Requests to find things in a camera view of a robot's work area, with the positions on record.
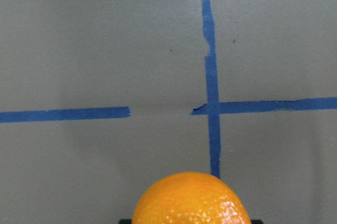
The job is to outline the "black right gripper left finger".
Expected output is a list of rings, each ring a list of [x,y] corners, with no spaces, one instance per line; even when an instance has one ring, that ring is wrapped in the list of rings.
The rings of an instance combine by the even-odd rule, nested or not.
[[[131,224],[132,220],[131,219],[120,219],[118,221],[118,224]]]

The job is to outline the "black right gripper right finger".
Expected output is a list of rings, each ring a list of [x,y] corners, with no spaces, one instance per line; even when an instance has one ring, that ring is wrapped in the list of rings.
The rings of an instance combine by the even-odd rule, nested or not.
[[[262,220],[260,220],[260,219],[251,220],[251,224],[262,224]]]

